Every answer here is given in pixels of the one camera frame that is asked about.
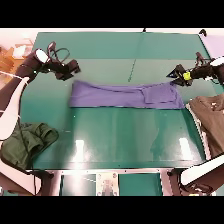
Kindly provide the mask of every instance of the crumpled green cloth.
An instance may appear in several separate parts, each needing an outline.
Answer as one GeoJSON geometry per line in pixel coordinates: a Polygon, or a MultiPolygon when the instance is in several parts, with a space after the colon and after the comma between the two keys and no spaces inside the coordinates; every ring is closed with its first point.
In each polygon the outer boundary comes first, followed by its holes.
{"type": "Polygon", "coordinates": [[[34,157],[55,142],[59,134],[56,129],[45,123],[23,123],[20,126],[29,154],[23,144],[17,124],[13,134],[3,142],[1,159],[9,165],[26,170],[31,168],[34,157]]]}

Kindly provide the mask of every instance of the green table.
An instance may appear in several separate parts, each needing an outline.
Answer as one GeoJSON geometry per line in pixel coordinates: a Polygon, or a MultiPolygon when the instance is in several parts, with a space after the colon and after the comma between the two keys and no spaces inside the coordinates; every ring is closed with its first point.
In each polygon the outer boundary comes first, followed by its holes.
{"type": "MultiPolygon", "coordinates": [[[[136,108],[69,108],[75,79],[97,84],[135,85],[166,82],[176,64],[194,67],[196,52],[208,54],[197,35],[162,33],[39,33],[34,48],[51,41],[70,50],[82,72],[65,82],[39,74],[22,97],[22,122],[46,122],[59,140],[35,161],[38,169],[109,169],[188,167],[205,160],[190,113],[184,110],[136,108]],[[180,139],[186,139],[184,152],[180,139]],[[81,160],[76,140],[84,141],[81,160]]],[[[198,95],[222,92],[211,82],[197,80],[178,87],[185,102],[198,95]]]]}

